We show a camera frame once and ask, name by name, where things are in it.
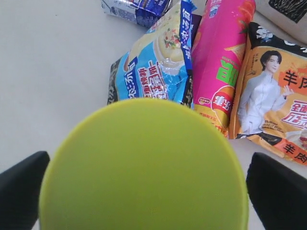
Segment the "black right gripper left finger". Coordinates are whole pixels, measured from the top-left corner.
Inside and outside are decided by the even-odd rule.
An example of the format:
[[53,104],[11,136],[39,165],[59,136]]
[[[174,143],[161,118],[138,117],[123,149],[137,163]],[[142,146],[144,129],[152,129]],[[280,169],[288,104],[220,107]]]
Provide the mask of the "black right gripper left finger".
[[50,157],[38,151],[0,174],[0,228],[31,230],[38,220],[42,180]]

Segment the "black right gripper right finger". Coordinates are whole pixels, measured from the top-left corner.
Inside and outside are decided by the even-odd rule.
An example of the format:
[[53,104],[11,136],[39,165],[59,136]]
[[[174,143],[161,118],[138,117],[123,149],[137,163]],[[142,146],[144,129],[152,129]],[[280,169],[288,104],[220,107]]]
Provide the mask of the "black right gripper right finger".
[[267,230],[307,228],[307,180],[280,162],[255,152],[248,168],[248,196]]

